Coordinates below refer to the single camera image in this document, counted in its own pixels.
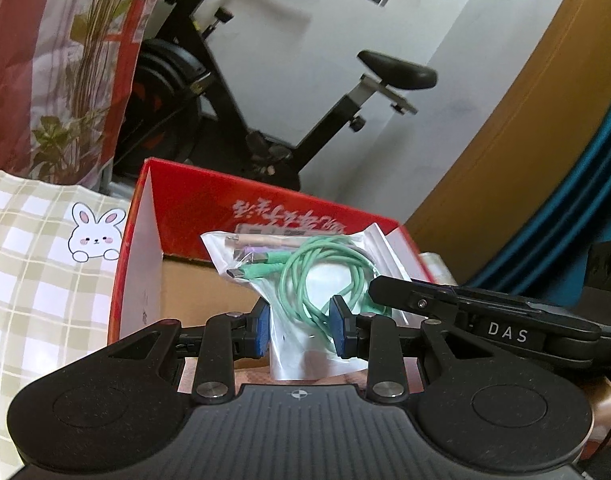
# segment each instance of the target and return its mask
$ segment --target checkered tablecloth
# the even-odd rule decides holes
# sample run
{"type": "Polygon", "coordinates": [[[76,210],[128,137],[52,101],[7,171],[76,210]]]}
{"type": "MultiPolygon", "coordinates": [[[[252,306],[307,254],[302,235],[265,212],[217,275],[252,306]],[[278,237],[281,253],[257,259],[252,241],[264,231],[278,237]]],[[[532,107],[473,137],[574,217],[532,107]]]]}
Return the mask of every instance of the checkered tablecloth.
{"type": "MultiPolygon", "coordinates": [[[[0,479],[21,466],[6,425],[14,395],[106,344],[116,261],[74,260],[68,240],[76,227],[76,203],[87,205],[94,215],[90,222],[113,208],[128,208],[82,187],[0,171],[0,479]]],[[[116,226],[119,237],[124,222],[116,226]]]]}

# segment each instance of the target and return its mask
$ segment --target bunny ear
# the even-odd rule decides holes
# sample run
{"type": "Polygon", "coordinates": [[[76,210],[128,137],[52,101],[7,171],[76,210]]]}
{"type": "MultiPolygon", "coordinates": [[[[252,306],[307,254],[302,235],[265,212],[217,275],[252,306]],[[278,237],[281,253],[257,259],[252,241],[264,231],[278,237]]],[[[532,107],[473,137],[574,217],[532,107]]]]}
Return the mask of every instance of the bunny ear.
{"type": "Polygon", "coordinates": [[[72,218],[74,218],[74,221],[79,226],[95,222],[94,213],[83,202],[74,204],[72,218]]]}
{"type": "Polygon", "coordinates": [[[125,219],[125,211],[122,209],[110,209],[105,215],[98,221],[100,224],[112,224],[119,225],[125,219]]]}

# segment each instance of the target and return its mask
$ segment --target white plastic bag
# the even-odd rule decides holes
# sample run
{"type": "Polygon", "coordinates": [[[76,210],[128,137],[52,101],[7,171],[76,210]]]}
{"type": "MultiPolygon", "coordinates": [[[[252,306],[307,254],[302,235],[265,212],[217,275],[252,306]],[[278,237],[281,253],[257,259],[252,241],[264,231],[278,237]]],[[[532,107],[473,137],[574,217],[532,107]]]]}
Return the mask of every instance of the white plastic bag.
{"type": "MultiPolygon", "coordinates": [[[[292,250],[308,239],[276,235],[254,236],[254,245],[292,247],[292,250]]],[[[289,319],[280,306],[272,280],[262,278],[250,282],[228,276],[226,271],[240,264],[240,261],[234,258],[234,251],[240,251],[240,248],[229,243],[226,240],[228,237],[232,237],[232,234],[211,232],[202,235],[201,239],[221,276],[251,286],[269,302],[271,306],[270,371],[274,380],[319,380],[367,368],[367,362],[364,360],[341,359],[330,351],[329,343],[327,344],[324,336],[316,333],[303,322],[289,319]]],[[[372,224],[365,231],[350,235],[349,238],[370,256],[379,274],[403,280],[410,279],[377,224],[372,224]]],[[[345,288],[350,280],[350,272],[343,264],[322,262],[309,272],[306,280],[307,292],[315,305],[325,307],[330,298],[345,288]]],[[[394,311],[393,317],[398,324],[418,326],[419,323],[417,316],[400,311],[394,311]]]]}

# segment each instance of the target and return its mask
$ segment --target blue curtain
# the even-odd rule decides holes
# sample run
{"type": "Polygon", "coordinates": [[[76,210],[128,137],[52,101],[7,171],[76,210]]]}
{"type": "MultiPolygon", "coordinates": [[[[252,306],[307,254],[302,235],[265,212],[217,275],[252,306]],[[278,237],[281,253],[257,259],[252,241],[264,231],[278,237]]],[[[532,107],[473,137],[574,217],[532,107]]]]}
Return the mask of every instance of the blue curtain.
{"type": "Polygon", "coordinates": [[[605,232],[606,214],[611,214],[611,108],[570,174],[467,285],[510,294],[547,289],[544,280],[560,280],[570,266],[579,267],[583,256],[577,253],[605,232]]]}

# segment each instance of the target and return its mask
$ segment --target white wall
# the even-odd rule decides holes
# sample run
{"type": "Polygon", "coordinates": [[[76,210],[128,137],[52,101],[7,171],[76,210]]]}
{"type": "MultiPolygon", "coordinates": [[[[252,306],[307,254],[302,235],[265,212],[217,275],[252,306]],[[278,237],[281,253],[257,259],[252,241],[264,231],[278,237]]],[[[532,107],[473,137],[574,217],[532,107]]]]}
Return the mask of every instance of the white wall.
{"type": "Polygon", "coordinates": [[[394,116],[335,198],[408,219],[512,85],[561,1],[470,0],[429,61],[439,84],[416,92],[419,114],[394,116]]]}
{"type": "MultiPolygon", "coordinates": [[[[364,72],[363,49],[429,64],[417,116],[375,96],[301,172],[303,190],[405,220],[505,94],[561,0],[207,0],[235,18],[209,43],[248,123],[298,143],[364,72]]],[[[160,3],[149,31],[169,7],[160,3]]]]}

